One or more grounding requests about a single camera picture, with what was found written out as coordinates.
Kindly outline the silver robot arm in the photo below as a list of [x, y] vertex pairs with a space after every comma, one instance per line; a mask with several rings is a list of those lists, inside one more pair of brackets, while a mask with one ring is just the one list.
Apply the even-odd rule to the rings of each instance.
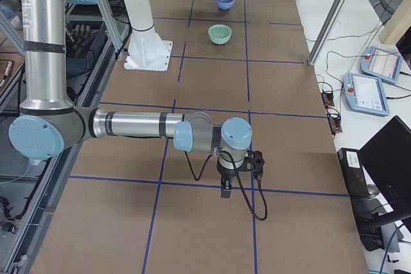
[[238, 117], [215, 125], [203, 113], [107, 112], [74, 106], [66, 93], [68, 0], [21, 0], [26, 99], [8, 135], [22, 155], [46, 160], [91, 138], [125, 136], [171, 139], [174, 148], [217, 156], [221, 195], [251, 162], [252, 128]]

